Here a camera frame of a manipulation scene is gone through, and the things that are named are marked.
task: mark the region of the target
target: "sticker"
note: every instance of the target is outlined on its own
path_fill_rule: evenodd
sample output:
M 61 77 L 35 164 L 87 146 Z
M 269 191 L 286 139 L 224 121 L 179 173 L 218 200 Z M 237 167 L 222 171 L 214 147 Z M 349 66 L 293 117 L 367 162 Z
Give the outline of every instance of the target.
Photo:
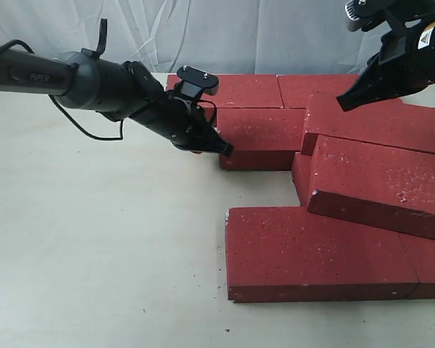
M 432 32 L 435 29 L 435 22 L 429 24 L 427 28 L 422 32 L 418 42 L 418 49 L 423 49 L 430 45 L 430 39 L 432 37 Z

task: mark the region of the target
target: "robotic arm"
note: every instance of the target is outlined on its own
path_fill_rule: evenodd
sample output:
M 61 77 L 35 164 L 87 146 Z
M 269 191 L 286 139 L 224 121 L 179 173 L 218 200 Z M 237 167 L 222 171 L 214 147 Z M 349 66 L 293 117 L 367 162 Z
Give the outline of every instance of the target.
M 364 32 L 387 22 L 379 53 L 357 82 L 337 100 L 344 111 L 418 93 L 435 83 L 434 0 L 351 0 L 348 29 Z
M 119 65 L 100 59 L 107 42 L 107 20 L 100 25 L 96 51 L 82 49 L 51 60 L 33 54 L 15 40 L 0 47 L 0 91 L 48 94 L 54 104 L 79 130 L 96 140 L 121 140 L 125 118 L 130 118 L 168 139 L 176 148 L 230 156 L 232 145 L 223 140 L 199 106 L 202 94 L 218 91 L 216 76 L 192 67 L 178 71 L 174 89 L 164 91 L 160 82 L 140 62 Z M 22 46 L 28 53 L 12 50 Z M 112 122 L 121 122 L 119 138 L 92 136 L 62 106 L 93 110 Z

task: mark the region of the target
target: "white curtain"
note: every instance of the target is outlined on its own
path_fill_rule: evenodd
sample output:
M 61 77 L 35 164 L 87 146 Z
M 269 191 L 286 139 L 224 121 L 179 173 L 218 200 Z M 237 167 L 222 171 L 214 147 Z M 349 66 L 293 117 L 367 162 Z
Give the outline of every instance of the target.
M 0 44 L 20 38 L 45 57 L 95 48 L 152 72 L 191 65 L 211 73 L 355 73 L 387 27 L 346 29 L 346 0 L 0 0 Z

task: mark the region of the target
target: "brick stack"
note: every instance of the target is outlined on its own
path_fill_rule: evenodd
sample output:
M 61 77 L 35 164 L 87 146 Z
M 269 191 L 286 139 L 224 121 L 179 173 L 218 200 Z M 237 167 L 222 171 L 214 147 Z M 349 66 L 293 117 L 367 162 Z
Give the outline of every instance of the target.
M 435 109 L 342 112 L 356 78 L 220 76 L 221 168 L 291 170 L 302 203 L 229 210 L 230 300 L 435 298 Z

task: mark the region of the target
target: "white table surface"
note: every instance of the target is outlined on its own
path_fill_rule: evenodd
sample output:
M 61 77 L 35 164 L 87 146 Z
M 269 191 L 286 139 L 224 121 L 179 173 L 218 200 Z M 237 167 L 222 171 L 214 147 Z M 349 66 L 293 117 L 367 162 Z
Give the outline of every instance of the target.
M 227 301 L 225 211 L 287 204 L 288 172 L 227 173 L 134 122 L 92 141 L 0 93 L 0 348 L 435 347 L 435 300 Z

